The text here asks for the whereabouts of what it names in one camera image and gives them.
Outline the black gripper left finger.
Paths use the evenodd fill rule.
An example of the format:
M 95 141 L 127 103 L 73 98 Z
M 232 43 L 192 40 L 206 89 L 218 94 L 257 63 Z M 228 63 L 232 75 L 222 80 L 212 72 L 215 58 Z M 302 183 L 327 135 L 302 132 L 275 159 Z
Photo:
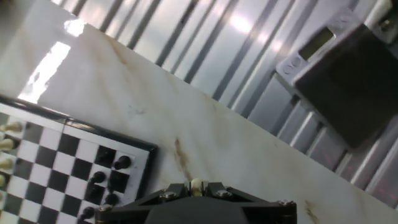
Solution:
M 158 205 L 190 195 L 190 184 L 170 184 L 123 206 L 102 205 L 95 211 L 95 224 L 145 223 L 150 211 Z

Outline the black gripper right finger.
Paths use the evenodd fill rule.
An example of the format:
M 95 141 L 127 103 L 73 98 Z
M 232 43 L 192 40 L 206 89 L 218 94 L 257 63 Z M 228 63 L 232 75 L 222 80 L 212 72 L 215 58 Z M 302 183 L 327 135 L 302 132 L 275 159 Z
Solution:
M 234 205 L 248 223 L 296 224 L 296 202 L 292 200 L 270 202 L 221 182 L 207 182 L 205 196 Z

